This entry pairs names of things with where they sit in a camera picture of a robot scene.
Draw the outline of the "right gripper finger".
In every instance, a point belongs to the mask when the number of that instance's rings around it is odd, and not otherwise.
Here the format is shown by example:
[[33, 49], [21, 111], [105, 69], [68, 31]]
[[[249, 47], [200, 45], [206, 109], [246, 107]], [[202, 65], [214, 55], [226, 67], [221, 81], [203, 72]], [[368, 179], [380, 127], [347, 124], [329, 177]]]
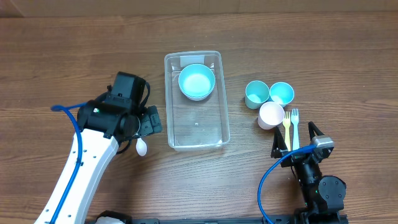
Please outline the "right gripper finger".
[[274, 140], [273, 140], [271, 152], [286, 151], [287, 146], [285, 144], [284, 138], [283, 138], [279, 128], [276, 126], [273, 128], [273, 130], [274, 130]]
[[317, 128], [317, 126], [312, 121], [308, 123], [308, 131], [310, 139], [314, 138], [315, 136], [323, 135], [323, 133]]

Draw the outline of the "white plastic spoon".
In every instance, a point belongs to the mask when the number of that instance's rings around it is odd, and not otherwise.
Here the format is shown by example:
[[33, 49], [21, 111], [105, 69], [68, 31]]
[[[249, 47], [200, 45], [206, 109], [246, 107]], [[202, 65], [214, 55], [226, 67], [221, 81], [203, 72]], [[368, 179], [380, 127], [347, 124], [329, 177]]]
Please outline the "white plastic spoon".
[[136, 151], [142, 157], [147, 154], [147, 144], [144, 142], [142, 138], [137, 139]]

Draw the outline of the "teal bowl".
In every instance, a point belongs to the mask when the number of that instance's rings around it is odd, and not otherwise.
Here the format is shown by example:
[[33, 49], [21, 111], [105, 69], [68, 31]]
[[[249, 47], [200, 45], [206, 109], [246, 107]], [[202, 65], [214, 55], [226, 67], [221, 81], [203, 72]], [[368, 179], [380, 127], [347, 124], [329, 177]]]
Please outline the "teal bowl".
[[211, 93], [207, 93], [207, 94], [205, 94], [205, 95], [200, 95], [200, 96], [191, 96], [191, 95], [188, 95], [188, 94], [184, 94], [189, 100], [193, 100], [193, 101], [201, 101], [201, 100], [204, 100], [204, 99], [206, 99], [206, 98], [208, 98], [210, 95], [211, 95]]

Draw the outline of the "light blue bowl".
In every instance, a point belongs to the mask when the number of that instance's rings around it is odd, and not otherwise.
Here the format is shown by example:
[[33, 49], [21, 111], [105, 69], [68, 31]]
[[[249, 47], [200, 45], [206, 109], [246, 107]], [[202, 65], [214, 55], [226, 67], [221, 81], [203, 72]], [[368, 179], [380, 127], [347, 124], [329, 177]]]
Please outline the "light blue bowl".
[[214, 72], [202, 64], [186, 66], [178, 77], [178, 85], [183, 94], [200, 96], [211, 93], [215, 87]]

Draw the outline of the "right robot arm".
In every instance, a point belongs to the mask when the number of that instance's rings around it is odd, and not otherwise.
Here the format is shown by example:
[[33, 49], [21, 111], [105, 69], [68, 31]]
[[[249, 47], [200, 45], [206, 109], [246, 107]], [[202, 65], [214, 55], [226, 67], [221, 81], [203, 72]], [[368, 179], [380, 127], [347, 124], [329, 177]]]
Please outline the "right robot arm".
[[323, 134], [313, 122], [308, 123], [310, 144], [315, 148], [310, 152], [299, 152], [281, 162], [282, 167], [291, 167], [298, 179], [304, 208], [298, 208], [294, 214], [277, 215], [271, 218], [276, 223], [348, 223], [346, 215], [340, 215], [344, 209], [346, 184], [340, 178], [323, 175], [319, 163], [329, 157], [335, 143], [332, 138]]

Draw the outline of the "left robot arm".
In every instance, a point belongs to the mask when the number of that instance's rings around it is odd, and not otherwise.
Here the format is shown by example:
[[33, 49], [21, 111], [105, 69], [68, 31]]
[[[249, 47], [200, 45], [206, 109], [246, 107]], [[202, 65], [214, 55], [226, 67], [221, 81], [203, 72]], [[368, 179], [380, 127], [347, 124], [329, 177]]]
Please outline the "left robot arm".
[[63, 111], [75, 129], [65, 167], [37, 223], [84, 223], [103, 173], [123, 142], [137, 140], [145, 155], [144, 136], [162, 131], [155, 106], [146, 106], [150, 85], [137, 75], [118, 72], [113, 85], [94, 100], [74, 107], [53, 105]]

